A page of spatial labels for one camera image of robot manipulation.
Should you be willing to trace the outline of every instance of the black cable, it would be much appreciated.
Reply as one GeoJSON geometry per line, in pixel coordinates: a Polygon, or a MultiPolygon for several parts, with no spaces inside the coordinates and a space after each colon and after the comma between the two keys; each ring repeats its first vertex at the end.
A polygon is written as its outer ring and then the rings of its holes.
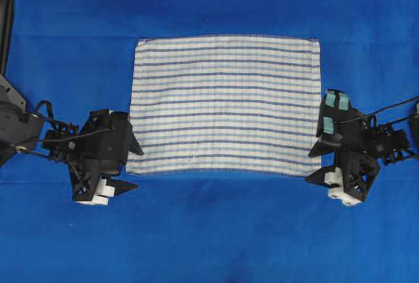
{"type": "Polygon", "coordinates": [[[50,101],[40,101],[37,107],[35,107],[35,110],[33,111],[34,114],[41,115],[40,113],[38,113],[38,110],[44,105],[46,107],[46,113],[48,114],[49,119],[52,121],[50,122],[51,126],[53,127],[54,130],[58,130],[57,124],[53,121],[54,113],[52,112],[52,104],[50,101]]]}
{"type": "Polygon", "coordinates": [[[21,141],[19,143],[10,143],[11,147],[18,147],[19,145],[25,144],[25,143],[29,143],[29,142],[65,142],[65,141],[71,141],[71,140],[77,140],[77,139],[81,139],[81,138],[86,138],[86,137],[90,137],[93,136],[95,134],[99,134],[101,132],[108,132],[108,131],[112,131],[111,129],[108,128],[104,128],[104,129],[99,129],[93,132],[89,132],[87,134],[81,134],[79,136],[73,136],[73,137],[68,137],[68,138],[62,138],[62,139],[40,139],[38,140],[37,138],[30,138],[24,141],[21,141]]]}
{"type": "Polygon", "coordinates": [[[407,103],[410,103],[410,102],[413,102],[413,101],[416,101],[416,100],[419,100],[419,96],[409,98],[408,100],[405,100],[405,101],[397,103],[397,104],[393,104],[393,105],[390,105],[390,106],[383,107],[382,109],[379,109],[378,111],[375,111],[374,113],[371,113],[371,114],[368,114],[368,115],[358,116],[358,117],[355,117],[355,118],[348,119],[347,121],[340,121],[339,124],[346,124],[346,123],[350,123],[352,121],[357,121],[359,119],[372,117],[372,116],[375,116],[375,115],[377,115],[377,114],[379,114],[383,111],[386,111],[388,109],[395,108],[395,107],[401,106],[401,105],[405,105],[407,103]]]}
{"type": "Polygon", "coordinates": [[[85,137],[90,137],[93,136],[95,134],[99,134],[101,132],[108,132],[108,131],[112,131],[109,128],[104,128],[104,129],[99,129],[93,132],[89,132],[87,134],[80,134],[78,136],[73,136],[73,137],[68,137],[68,138],[62,138],[62,139],[41,139],[38,140],[37,142],[65,142],[65,141],[71,141],[71,140],[77,140],[77,139],[81,139],[81,138],[85,138],[85,137]]]}

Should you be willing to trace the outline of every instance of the blue fabric backdrop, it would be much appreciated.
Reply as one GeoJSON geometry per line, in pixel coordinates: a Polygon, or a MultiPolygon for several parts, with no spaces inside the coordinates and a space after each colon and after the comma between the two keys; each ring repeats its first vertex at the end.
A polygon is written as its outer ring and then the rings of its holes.
{"type": "MultiPolygon", "coordinates": [[[[318,38],[323,89],[364,112],[419,94],[419,0],[17,0],[7,76],[82,124],[128,109],[138,37],[213,33],[318,38]]],[[[0,170],[1,281],[416,282],[418,170],[383,168],[355,208],[238,172],[126,176],[140,189],[85,207],[65,166],[15,157],[0,170]]]]}

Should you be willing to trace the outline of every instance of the white plastic part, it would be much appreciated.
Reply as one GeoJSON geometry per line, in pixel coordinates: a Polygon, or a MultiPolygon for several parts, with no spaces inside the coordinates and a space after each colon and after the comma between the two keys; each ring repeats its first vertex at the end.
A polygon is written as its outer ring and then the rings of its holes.
{"type": "Polygon", "coordinates": [[[342,181],[342,170],[339,167],[336,167],[334,172],[328,172],[325,174],[325,183],[327,185],[332,185],[334,183],[337,183],[340,185],[341,181],[342,181]]]}
{"type": "Polygon", "coordinates": [[[327,185],[332,185],[334,183],[339,185],[339,187],[329,188],[327,191],[329,198],[339,199],[345,206],[355,206],[356,204],[361,203],[360,200],[344,192],[342,170],[339,167],[336,167],[334,172],[325,174],[325,183],[327,185]]]}
{"type": "Polygon", "coordinates": [[[107,206],[108,198],[94,195],[92,201],[76,201],[81,204],[87,204],[89,206],[94,206],[96,204],[101,204],[103,206],[107,206]]]}
{"type": "Polygon", "coordinates": [[[105,197],[113,197],[115,195],[115,187],[106,186],[106,179],[101,179],[99,180],[94,194],[105,197]]]}
{"type": "Polygon", "coordinates": [[[115,188],[112,186],[106,185],[106,179],[100,179],[98,182],[98,186],[96,187],[94,196],[92,201],[76,201],[81,204],[87,204],[90,206],[94,206],[96,204],[101,204],[103,206],[107,206],[109,201],[109,197],[113,197],[115,195],[115,188]]]}

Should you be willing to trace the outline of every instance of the white and blue striped towel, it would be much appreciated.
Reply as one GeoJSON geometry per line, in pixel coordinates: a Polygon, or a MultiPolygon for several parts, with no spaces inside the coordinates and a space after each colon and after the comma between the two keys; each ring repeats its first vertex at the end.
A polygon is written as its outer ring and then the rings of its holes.
{"type": "Polygon", "coordinates": [[[317,170],[319,52],[317,40],[260,35],[140,40],[130,116],[145,154],[127,172],[317,170]]]}

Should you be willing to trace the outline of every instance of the wire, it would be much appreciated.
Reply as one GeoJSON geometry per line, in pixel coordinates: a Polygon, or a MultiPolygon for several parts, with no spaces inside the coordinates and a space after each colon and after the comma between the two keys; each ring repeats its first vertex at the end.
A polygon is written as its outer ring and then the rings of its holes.
{"type": "Polygon", "coordinates": [[[41,140],[37,140],[37,142],[65,142],[65,141],[71,141],[71,140],[77,140],[77,139],[81,139],[85,137],[90,137],[95,134],[99,134],[101,132],[108,132],[108,131],[112,131],[112,130],[109,128],[104,128],[104,129],[99,129],[97,131],[89,132],[87,134],[81,134],[79,136],[73,136],[73,137],[68,137],[68,138],[63,138],[63,139],[41,139],[41,140]]]}
{"type": "Polygon", "coordinates": [[[377,115],[377,114],[379,114],[379,113],[381,113],[383,111],[387,111],[388,109],[395,108],[395,107],[401,106],[401,105],[405,105],[407,103],[410,103],[410,102],[413,102],[413,101],[416,101],[416,100],[419,100],[419,95],[418,96],[415,96],[413,98],[409,98],[408,100],[405,100],[403,102],[400,102],[400,103],[397,103],[397,104],[393,104],[393,105],[390,105],[390,106],[383,107],[382,109],[379,109],[378,111],[375,111],[374,113],[371,113],[371,114],[368,114],[368,115],[358,116],[358,117],[355,117],[355,118],[348,119],[347,121],[340,121],[339,124],[346,124],[346,123],[350,123],[352,121],[357,121],[359,119],[364,119],[364,118],[372,117],[372,116],[375,116],[375,115],[377,115]]]}
{"type": "Polygon", "coordinates": [[[24,141],[21,141],[19,143],[10,143],[11,147],[18,147],[19,145],[25,144],[25,143],[31,143],[31,142],[65,142],[65,141],[71,141],[71,140],[77,140],[77,139],[81,139],[81,138],[86,138],[86,137],[90,137],[93,136],[95,134],[99,134],[101,132],[108,132],[111,131],[111,129],[109,128],[104,128],[104,129],[100,129],[97,131],[93,131],[93,132],[89,132],[87,134],[81,134],[79,136],[73,136],[73,137],[68,137],[68,138],[62,138],[62,139],[40,139],[38,140],[37,138],[30,138],[24,141]]]}

